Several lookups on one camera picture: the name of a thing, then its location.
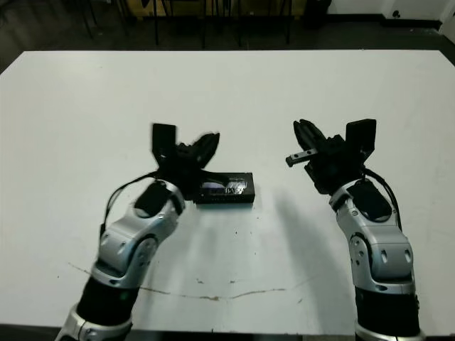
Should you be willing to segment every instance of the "white wall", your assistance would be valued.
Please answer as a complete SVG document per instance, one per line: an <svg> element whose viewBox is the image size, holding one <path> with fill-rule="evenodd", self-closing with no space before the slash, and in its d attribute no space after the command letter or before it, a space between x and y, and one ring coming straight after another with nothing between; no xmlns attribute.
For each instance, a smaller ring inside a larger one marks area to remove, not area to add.
<svg viewBox="0 0 455 341"><path fill-rule="evenodd" d="M398 10L401 19L441 20L455 0L333 0L330 14L383 14L392 18Z"/></svg>
<svg viewBox="0 0 455 341"><path fill-rule="evenodd" d="M332 0L330 14L378 14L384 0Z"/></svg>
<svg viewBox="0 0 455 341"><path fill-rule="evenodd" d="M439 20L451 0L394 0L385 6L383 14L392 18L394 11L400 12L401 19Z"/></svg>

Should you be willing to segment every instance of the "black robot arm segment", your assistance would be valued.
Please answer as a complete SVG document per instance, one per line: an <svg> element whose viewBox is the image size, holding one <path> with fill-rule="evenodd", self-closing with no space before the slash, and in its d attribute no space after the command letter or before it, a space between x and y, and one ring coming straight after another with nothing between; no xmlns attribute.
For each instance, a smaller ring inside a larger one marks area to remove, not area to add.
<svg viewBox="0 0 455 341"><path fill-rule="evenodd" d="M401 231L395 196L389 189L392 203L383 197L367 178L376 174L364 166L375 148L375 130L376 121L366 119L347 125L346 140L340 135L326 139L310 121L296 121L294 133L304 151L286 162L290 167L308 162L305 170L316 189L331 196L329 204L349 246L356 337L422 340L414 257Z"/></svg>

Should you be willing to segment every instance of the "black cable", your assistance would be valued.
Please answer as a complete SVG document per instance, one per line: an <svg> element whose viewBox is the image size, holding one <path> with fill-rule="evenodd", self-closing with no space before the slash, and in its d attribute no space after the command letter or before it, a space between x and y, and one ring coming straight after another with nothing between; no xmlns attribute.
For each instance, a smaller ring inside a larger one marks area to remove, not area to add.
<svg viewBox="0 0 455 341"><path fill-rule="evenodd" d="M107 217L109 216L109 213L111 212L112 206L114 205L115 200L119 197L119 195L122 194L123 190L133 183L137 183L137 182L139 182L143 179L147 179L147 178L154 178L155 176L156 176L156 172L151 172L151 173L141 175L138 178L135 178L135 179L129 181L128 183L124 183L111 194L111 196L109 197L109 200L107 201L107 204L106 204L105 218L100 226L100 237L106 231L106 221L107 221Z"/></svg>
<svg viewBox="0 0 455 341"><path fill-rule="evenodd" d="M393 194L392 188L390 188L390 186L387 184L387 182L384 180L384 178L382 178L381 176L379 176L377 173L373 172L372 170L370 170L368 168L364 168L363 173L365 175L368 175L371 178L375 179L377 182L379 182L379 184L381 184L384 187L385 191L389 195L392 205L395 208L395 211L397 212L398 228L400 229L400 231L402 231L400 209L398 208L398 201L397 201L397 198L395 197L395 194Z"/></svg>

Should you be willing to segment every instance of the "chair leg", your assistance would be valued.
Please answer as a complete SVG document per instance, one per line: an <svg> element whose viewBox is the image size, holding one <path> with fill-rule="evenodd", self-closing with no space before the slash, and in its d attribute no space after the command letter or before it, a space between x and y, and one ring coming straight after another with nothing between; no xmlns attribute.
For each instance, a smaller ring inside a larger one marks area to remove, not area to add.
<svg viewBox="0 0 455 341"><path fill-rule="evenodd" d="M239 47L242 46L242 0L237 0L237 15L239 21Z"/></svg>
<svg viewBox="0 0 455 341"><path fill-rule="evenodd" d="M283 15L285 4L286 4L286 0L282 0L282 5L279 7L279 16Z"/></svg>
<svg viewBox="0 0 455 341"><path fill-rule="evenodd" d="M93 23L98 26L97 19L95 18L95 12L93 11L92 0L87 0L88 8L90 9L90 13L92 14Z"/></svg>
<svg viewBox="0 0 455 341"><path fill-rule="evenodd" d="M289 2L289 10L288 10L288 18L287 18L287 31L286 31L286 44L289 44L291 41L291 20L292 20L292 0L288 0Z"/></svg>
<svg viewBox="0 0 455 341"><path fill-rule="evenodd" d="M203 15L202 15L202 49L205 48L205 25L207 16L207 0L202 0Z"/></svg>
<svg viewBox="0 0 455 341"><path fill-rule="evenodd" d="M165 0L161 0L161 5L163 6L164 14L166 14L166 16L169 16L168 6L166 6Z"/></svg>
<svg viewBox="0 0 455 341"><path fill-rule="evenodd" d="M117 7L117 13L119 14L120 23L122 24L123 32L125 33L126 36L128 36L129 32L128 32L128 29L127 29L127 23L125 22L126 14L124 12L124 8L123 8L123 5L122 5L122 0L117 0L117 3L114 4L114 6Z"/></svg>
<svg viewBox="0 0 455 341"><path fill-rule="evenodd" d="M158 45L158 14L156 12L156 0L154 0L155 44Z"/></svg>
<svg viewBox="0 0 455 341"><path fill-rule="evenodd" d="M85 25L85 29L87 30L89 37L91 39L93 39L92 31L90 30L90 26L88 26L87 17L85 16L84 6L82 5L81 0L76 0L76 6L77 6L77 9L79 9L80 15L82 16L82 19L83 19L84 25Z"/></svg>

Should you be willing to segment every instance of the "dark floor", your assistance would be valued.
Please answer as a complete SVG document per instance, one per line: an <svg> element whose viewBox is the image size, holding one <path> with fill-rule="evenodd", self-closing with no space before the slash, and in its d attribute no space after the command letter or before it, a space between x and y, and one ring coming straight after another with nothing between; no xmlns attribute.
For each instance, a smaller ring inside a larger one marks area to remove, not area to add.
<svg viewBox="0 0 455 341"><path fill-rule="evenodd" d="M130 22L128 36L113 5L93 1L99 26L84 27L75 0L0 0L0 72L25 50L200 50L202 21L159 19L159 45L154 22ZM86 17L90 12L86 8ZM209 19L206 50L424 49L440 50L455 64L455 45L433 28L384 27L379 22L329 22L305 29L291 22L286 44L284 18L244 18L239 46L238 20Z"/></svg>

